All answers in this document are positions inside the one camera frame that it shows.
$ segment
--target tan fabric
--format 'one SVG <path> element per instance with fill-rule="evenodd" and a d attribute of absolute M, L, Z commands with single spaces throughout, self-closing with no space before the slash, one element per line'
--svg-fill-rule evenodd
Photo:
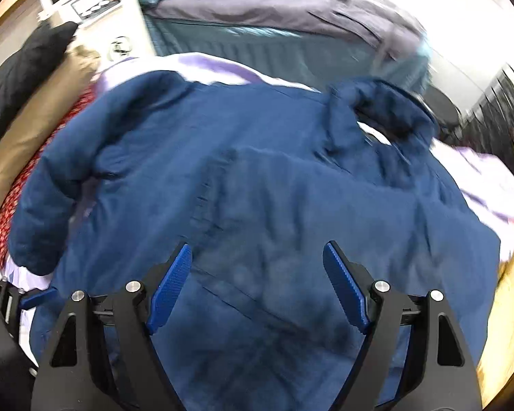
<path fill-rule="evenodd" d="M 89 85 L 99 62 L 96 51 L 73 48 L 19 111 L 0 140 L 0 206 L 17 175 Z"/>
<path fill-rule="evenodd" d="M 514 373 L 514 255 L 499 267 L 499 282 L 487 322 L 487 341 L 477 373 L 484 407 Z"/>

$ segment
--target black cushion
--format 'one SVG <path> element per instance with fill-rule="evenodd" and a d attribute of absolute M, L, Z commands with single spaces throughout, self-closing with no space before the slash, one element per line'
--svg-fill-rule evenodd
<path fill-rule="evenodd" d="M 31 95 L 62 62 L 77 28 L 74 22 L 51 29 L 42 24 L 0 65 L 0 139 Z"/>

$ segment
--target jacket sleeve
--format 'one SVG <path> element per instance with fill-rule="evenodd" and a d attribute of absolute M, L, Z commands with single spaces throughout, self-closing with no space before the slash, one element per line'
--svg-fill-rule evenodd
<path fill-rule="evenodd" d="M 98 98 L 56 135 L 27 180 L 12 219 L 8 250 L 18 266 L 37 275 L 55 269 L 82 183 L 100 150 L 144 116 L 155 95 L 175 97 L 183 84 L 172 72 L 138 76 Z"/>

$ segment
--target silver bolt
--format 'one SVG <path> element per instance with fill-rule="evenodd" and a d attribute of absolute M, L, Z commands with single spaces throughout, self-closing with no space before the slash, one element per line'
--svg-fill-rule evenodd
<path fill-rule="evenodd" d="M 72 301 L 80 301 L 84 299 L 84 296 L 84 292 L 82 292 L 81 290 L 76 290 L 72 293 L 71 298 Z"/>
<path fill-rule="evenodd" d="M 433 291 L 430 293 L 430 297 L 431 297 L 434 301 L 442 301 L 442 300 L 443 300 L 443 293 L 441 293 L 439 290 L 433 290 Z"/>
<path fill-rule="evenodd" d="M 125 285 L 125 289 L 128 292 L 137 292 L 139 289 L 141 289 L 141 283 L 139 281 L 130 281 Z"/>
<path fill-rule="evenodd" d="M 375 288 L 379 292 L 388 292 L 390 290 L 390 284 L 388 284 L 386 281 L 379 280 L 375 282 Z"/>

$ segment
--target red patterned fabric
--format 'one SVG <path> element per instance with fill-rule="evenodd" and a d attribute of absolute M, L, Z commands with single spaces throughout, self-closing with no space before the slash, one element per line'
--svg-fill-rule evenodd
<path fill-rule="evenodd" d="M 27 182 L 30 173 L 40 160 L 40 156 L 44 148 L 53 140 L 53 137 L 57 134 L 59 130 L 64 128 L 64 126 L 80 111 L 82 111 L 87 105 L 93 102 L 95 99 L 95 95 L 89 87 L 86 89 L 78 101 L 74 104 L 71 110 L 65 114 L 65 116 L 61 119 L 59 125 L 55 128 L 53 133 L 50 134 L 48 139 L 42 144 L 42 146 L 36 151 L 32 159 L 27 163 L 25 168 L 19 173 L 17 178 L 15 179 L 13 185 L 11 186 L 10 192 L 4 199 L 2 206 L 0 207 L 0 269 L 4 266 L 6 254 L 8 253 L 8 236 L 10 234 L 11 228 L 11 218 L 15 213 L 15 208 L 17 207 L 17 203 L 19 202 L 19 196 L 21 196 L 21 190 L 23 190 L 23 186 L 25 182 Z"/>

